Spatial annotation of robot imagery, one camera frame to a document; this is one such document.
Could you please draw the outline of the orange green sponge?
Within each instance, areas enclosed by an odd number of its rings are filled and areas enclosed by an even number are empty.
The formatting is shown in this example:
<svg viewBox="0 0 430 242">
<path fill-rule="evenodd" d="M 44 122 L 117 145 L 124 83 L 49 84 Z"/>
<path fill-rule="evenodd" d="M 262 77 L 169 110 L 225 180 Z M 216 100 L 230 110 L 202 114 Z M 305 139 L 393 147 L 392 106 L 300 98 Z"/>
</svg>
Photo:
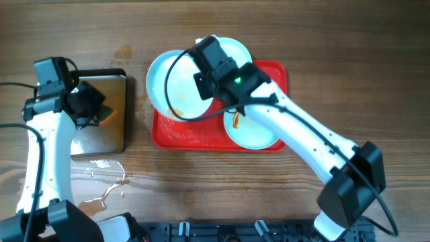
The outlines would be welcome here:
<svg viewBox="0 0 430 242">
<path fill-rule="evenodd" d="M 110 123 L 118 115 L 118 111 L 109 107 L 102 105 L 98 113 L 96 114 L 97 121 L 100 126 L 104 126 Z"/>
</svg>

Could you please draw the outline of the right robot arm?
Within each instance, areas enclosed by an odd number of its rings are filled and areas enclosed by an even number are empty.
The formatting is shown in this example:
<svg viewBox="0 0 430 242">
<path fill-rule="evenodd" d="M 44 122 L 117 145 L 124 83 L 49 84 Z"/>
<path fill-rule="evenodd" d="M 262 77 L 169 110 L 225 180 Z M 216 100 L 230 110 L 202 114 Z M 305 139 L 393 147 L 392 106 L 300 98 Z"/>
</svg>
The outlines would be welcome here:
<svg viewBox="0 0 430 242">
<path fill-rule="evenodd" d="M 325 185 L 314 227 L 329 241 L 350 229 L 373 201 L 384 211 L 386 188 L 381 150 L 370 141 L 357 146 L 296 105 L 253 63 L 238 67 L 230 57 L 193 57 L 203 98 L 213 97 L 263 125 L 296 152 Z"/>
</svg>

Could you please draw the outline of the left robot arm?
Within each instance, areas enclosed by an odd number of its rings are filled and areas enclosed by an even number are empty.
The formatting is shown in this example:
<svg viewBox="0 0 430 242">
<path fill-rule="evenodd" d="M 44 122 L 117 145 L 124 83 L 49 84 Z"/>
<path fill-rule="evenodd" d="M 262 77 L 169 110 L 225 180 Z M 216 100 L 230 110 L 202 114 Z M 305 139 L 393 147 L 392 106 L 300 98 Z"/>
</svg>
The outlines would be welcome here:
<svg viewBox="0 0 430 242">
<path fill-rule="evenodd" d="M 130 213 L 96 223 L 73 204 L 71 143 L 76 131 L 96 126 L 105 96 L 84 81 L 76 86 L 39 84 L 23 110 L 29 150 L 23 194 L 14 217 L 1 221 L 2 241 L 148 241 Z"/>
</svg>

